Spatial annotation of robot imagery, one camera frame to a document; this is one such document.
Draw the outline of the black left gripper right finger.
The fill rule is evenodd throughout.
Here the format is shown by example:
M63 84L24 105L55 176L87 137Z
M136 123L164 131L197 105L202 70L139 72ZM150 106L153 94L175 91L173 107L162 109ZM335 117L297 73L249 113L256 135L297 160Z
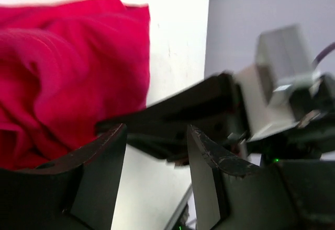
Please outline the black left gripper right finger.
M334 162L259 167L194 126L188 159L198 229L334 229Z

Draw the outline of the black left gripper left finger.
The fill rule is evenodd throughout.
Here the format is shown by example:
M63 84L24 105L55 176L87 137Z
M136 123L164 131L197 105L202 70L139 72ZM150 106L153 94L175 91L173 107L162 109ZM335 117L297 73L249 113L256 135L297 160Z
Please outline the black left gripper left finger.
M1 229L110 229L126 139L119 124L37 168L2 169Z

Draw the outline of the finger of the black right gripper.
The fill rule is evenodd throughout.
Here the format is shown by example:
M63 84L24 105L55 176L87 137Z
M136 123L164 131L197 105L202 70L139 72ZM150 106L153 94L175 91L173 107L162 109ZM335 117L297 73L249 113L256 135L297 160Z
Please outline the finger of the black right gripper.
M96 133L124 124L129 133L176 136L191 124L210 135L228 132L236 115L236 87L223 72L148 108L96 123Z
M175 166L188 166L188 151L185 140L167 140L149 135L132 134L127 136L127 144L160 160L174 163Z

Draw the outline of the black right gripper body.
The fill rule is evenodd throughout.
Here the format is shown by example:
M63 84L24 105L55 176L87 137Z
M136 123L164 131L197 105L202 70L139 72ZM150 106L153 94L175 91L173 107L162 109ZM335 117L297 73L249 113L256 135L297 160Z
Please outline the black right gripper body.
M257 76L216 76L219 106L228 114L222 145L238 157L260 154L269 165L283 159L319 159L334 151L334 79L272 87Z

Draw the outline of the red t shirt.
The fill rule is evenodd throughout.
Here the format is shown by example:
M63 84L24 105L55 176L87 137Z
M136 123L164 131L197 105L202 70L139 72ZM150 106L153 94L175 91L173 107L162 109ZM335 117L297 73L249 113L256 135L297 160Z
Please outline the red t shirt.
M1 7L1 167L34 168L146 106L148 5L78 0Z

